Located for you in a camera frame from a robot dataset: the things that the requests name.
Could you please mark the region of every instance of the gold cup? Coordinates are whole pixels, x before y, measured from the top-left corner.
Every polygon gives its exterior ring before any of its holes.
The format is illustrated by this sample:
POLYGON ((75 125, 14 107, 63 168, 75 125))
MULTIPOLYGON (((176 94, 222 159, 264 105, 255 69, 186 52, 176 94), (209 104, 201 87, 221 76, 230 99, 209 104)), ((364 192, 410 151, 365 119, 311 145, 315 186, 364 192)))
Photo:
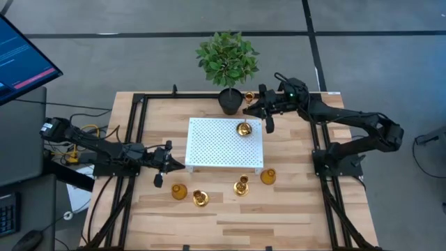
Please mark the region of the gold cup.
POLYGON ((234 184, 234 192, 238 196, 245 196, 249 192, 248 176, 242 175, 240 181, 234 184))
POLYGON ((252 132, 252 127, 247 122, 242 122, 237 125, 237 133, 240 136, 248 136, 252 132))
POLYGON ((260 179, 262 180, 263 184, 274 184, 274 182, 276 181, 276 170, 274 170, 273 168, 263 170, 263 172, 260 174, 260 179))
POLYGON ((254 97, 255 97, 255 95, 251 91, 245 93, 245 101, 246 101, 246 103, 249 105, 253 101, 254 97))
POLYGON ((187 188, 183 184, 173 184, 172 185, 172 197, 181 200, 186 198, 187 196, 187 188))
POLYGON ((195 190, 192 195, 194 196, 195 206, 204 207, 209 203, 209 196, 203 191, 195 190))
MULTIPOLYGON (((245 93, 245 101, 248 104, 248 106, 251 103, 251 101, 253 101, 254 97, 255 97, 255 95, 252 92, 245 93)), ((237 125, 237 133, 240 136, 250 135, 251 132, 252 132, 252 127, 250 124, 248 124, 248 122, 246 122, 246 119, 245 119, 245 122, 239 123, 237 125)))

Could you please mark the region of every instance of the gray floor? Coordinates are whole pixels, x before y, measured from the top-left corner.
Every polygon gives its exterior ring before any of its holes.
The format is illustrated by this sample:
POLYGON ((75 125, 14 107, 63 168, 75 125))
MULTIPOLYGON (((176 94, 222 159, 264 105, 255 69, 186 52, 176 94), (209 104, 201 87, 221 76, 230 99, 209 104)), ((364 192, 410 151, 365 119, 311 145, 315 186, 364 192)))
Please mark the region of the gray floor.
MULTIPOLYGON (((446 30, 440 0, 309 0, 317 31, 446 30)), ((304 31, 300 0, 14 0, 6 17, 24 33, 161 31, 304 31)), ((242 90, 278 84, 280 71, 318 90, 307 37, 249 38, 260 51, 260 69, 242 90)), ((65 75, 47 85, 49 101, 111 107, 116 91, 219 90, 196 67, 202 38, 34 39, 65 75)), ((367 154, 367 196, 379 243, 388 250, 444 250, 445 179, 424 175, 413 161, 413 138, 446 125, 446 36, 319 37, 329 91, 341 91, 347 108, 379 111, 406 131, 396 153, 367 154)), ((48 107, 49 116, 92 111, 48 107)), ((106 125, 108 117, 79 118, 106 125)), ((442 147, 417 147, 422 166, 446 176, 442 147)), ((59 184, 58 212, 68 208, 59 184)), ((58 225, 57 236, 74 248, 85 215, 58 225)))

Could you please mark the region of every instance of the wooden tabletop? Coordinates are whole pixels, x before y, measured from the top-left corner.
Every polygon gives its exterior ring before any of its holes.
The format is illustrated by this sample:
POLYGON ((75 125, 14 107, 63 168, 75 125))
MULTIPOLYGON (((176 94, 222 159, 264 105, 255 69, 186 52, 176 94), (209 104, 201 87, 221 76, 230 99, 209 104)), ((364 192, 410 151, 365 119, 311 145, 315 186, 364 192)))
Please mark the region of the wooden tabletop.
MULTIPOLYGON (((321 95, 329 106, 344 106, 338 93, 321 95)), ((121 139, 125 138, 132 97, 133 92, 116 94, 108 132, 120 125, 121 139)), ((245 118, 241 110, 235 116, 224 115, 218 101, 213 99, 149 100, 142 143, 150 146, 170 139, 172 156, 184 163, 190 117, 245 118)), ((142 167, 134 187, 125 249, 178 250, 190 245, 191 250, 264 250, 271 245, 274 250, 331 250, 321 184, 314 174, 311 158, 313 141, 309 123, 294 112, 275 116, 274 120, 274 133, 263 131, 265 168, 277 171, 274 185, 262 184, 254 171, 198 169, 193 174, 185 170, 169 173, 164 177, 162 188, 155 188, 153 178, 157 172, 142 167), (246 197, 238 197, 233 192, 233 184, 241 174, 249 176, 246 197), (187 186, 189 192, 184 200, 177 201, 171 196, 173 183, 187 186), (206 207, 193 204, 195 189, 210 195, 206 207)), ((347 126, 331 123, 328 128, 333 142, 351 140, 347 126)), ((320 128, 319 135, 323 146, 320 128)), ((102 177, 95 182, 84 226, 85 236, 91 209, 106 180, 107 177, 102 177)), ((366 240, 378 245, 364 188, 351 177, 339 180, 347 216, 366 240)), ((115 184, 116 178, 113 178, 98 202, 92 238, 109 217, 115 184)), ((339 244, 343 245, 340 223, 337 216, 334 218, 339 244)), ((121 217, 117 220, 119 227, 115 227, 114 244, 118 242, 120 222, 121 217)))

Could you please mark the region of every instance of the white perforated board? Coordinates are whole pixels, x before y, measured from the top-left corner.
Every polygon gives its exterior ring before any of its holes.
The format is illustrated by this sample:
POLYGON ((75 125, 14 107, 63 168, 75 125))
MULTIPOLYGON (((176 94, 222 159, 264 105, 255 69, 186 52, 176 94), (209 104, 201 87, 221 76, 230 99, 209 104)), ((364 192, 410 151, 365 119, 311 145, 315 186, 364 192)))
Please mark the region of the white perforated board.
POLYGON ((262 123, 248 119, 252 133, 240 136, 244 119, 190 118, 187 134, 187 166, 263 168, 262 123))

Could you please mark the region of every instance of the computer screen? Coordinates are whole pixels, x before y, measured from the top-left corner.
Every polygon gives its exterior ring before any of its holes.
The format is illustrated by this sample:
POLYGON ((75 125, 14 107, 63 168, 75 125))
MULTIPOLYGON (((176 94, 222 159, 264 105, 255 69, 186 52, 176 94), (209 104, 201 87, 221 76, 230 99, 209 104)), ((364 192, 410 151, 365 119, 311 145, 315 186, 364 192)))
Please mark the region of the computer screen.
POLYGON ((0 105, 62 74, 36 46, 0 15, 0 105))

